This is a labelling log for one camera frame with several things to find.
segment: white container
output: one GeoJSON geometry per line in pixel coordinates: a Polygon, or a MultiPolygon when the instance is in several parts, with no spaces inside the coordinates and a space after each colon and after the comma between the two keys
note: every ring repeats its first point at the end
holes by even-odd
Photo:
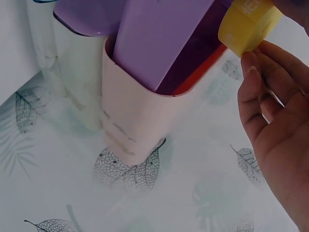
{"type": "Polygon", "coordinates": [[[37,3],[26,0],[31,36],[37,62],[48,86],[59,96],[66,97],[66,89],[59,78],[57,49],[53,30],[53,10],[56,2],[37,3]]]}
{"type": "Polygon", "coordinates": [[[76,112],[90,129],[101,129],[93,106],[101,97],[102,50],[105,37],[87,37],[73,33],[53,18],[60,79],[76,112]]]}

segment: patterned tablecloth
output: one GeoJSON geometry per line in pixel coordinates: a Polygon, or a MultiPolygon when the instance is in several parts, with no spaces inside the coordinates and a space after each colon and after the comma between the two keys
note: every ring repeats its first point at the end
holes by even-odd
{"type": "Polygon", "coordinates": [[[117,159],[38,74],[0,108],[0,231],[297,232],[241,126],[239,60],[226,52],[213,70],[139,166],[117,159]]]}

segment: yellow cap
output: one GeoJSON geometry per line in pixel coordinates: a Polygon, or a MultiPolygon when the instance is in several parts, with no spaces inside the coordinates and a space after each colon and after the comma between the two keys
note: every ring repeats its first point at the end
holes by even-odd
{"type": "Polygon", "coordinates": [[[219,40],[241,57],[256,49],[281,17],[271,0],[234,0],[221,22],[219,40]]]}

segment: finger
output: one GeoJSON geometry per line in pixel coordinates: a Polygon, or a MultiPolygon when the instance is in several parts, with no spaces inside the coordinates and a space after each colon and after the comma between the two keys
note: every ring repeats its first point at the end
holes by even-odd
{"type": "Polygon", "coordinates": [[[247,61],[258,63],[254,60],[253,53],[243,55],[242,66],[244,81],[238,91],[239,115],[242,125],[251,141],[254,144],[256,138],[264,127],[268,125],[260,107],[259,94],[261,90],[262,78],[256,66],[247,68],[247,61]]]}
{"type": "Polygon", "coordinates": [[[301,92],[296,82],[281,65],[259,49],[254,53],[259,60],[265,83],[284,105],[294,94],[301,92]]]}
{"type": "Polygon", "coordinates": [[[309,67],[307,65],[292,54],[267,41],[260,44],[259,50],[281,65],[304,93],[309,93],[309,67]]]}
{"type": "Polygon", "coordinates": [[[273,94],[267,92],[260,98],[260,105],[263,115],[269,123],[271,123],[277,113],[279,113],[283,106],[277,101],[273,94]]]}

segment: pink holder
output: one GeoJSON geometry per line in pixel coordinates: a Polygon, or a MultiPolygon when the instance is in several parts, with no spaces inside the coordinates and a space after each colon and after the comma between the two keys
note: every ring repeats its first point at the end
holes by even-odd
{"type": "Polygon", "coordinates": [[[149,91],[111,59],[114,37],[103,50],[102,122],[111,151],[128,165],[146,160],[186,109],[197,91],[194,85],[177,96],[149,91]]]}

